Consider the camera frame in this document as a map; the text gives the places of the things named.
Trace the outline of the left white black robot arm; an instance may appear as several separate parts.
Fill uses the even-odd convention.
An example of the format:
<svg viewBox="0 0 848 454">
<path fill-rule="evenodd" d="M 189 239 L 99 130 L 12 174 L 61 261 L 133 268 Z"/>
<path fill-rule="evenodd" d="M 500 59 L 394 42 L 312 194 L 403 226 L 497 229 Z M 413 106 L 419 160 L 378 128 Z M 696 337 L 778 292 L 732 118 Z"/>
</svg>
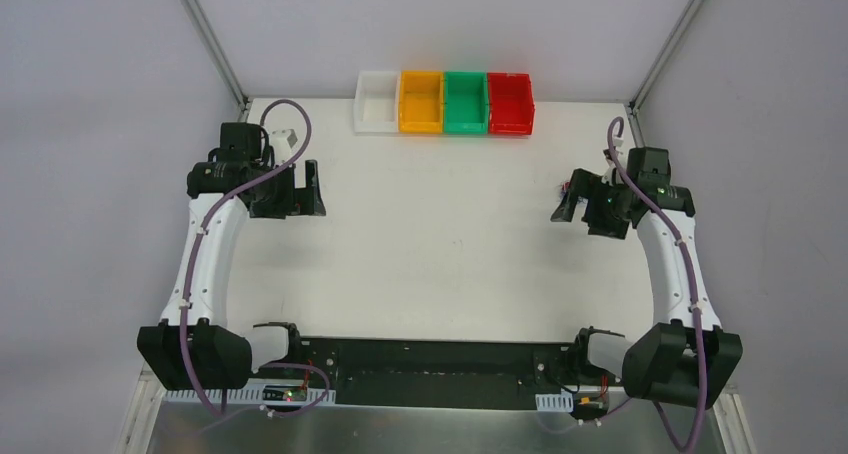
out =
<svg viewBox="0 0 848 454">
<path fill-rule="evenodd" d="M 240 389 L 268 365 L 297 376 L 305 352 L 294 324 L 264 321 L 243 333 L 227 327 L 227 289 L 235 247 L 246 221 L 323 216 L 318 164 L 299 163 L 293 129 L 226 122 L 219 144 L 187 175 L 188 232 L 178 277 L 159 321 L 144 326 L 137 348 L 171 391 Z M 297 186 L 301 166 L 305 184 Z"/>
</svg>

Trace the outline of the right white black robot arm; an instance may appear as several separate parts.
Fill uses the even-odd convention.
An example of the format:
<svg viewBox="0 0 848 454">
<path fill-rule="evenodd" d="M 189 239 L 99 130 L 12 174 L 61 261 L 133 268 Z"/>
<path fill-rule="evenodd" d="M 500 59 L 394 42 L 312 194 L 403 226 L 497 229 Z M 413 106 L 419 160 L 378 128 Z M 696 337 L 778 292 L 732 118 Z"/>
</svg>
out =
<svg viewBox="0 0 848 454">
<path fill-rule="evenodd" d="M 594 236 L 623 239 L 635 231 L 647 260 L 653 325 L 638 340 L 583 328 L 565 352 L 567 372 L 583 384 L 617 377 L 628 396 L 696 408 L 713 406 L 737 367 L 743 346 L 712 308 L 695 248 L 691 192 L 671 182 L 669 154 L 633 148 L 624 169 L 599 175 L 576 169 L 554 222 L 569 222 L 578 204 Z"/>
</svg>

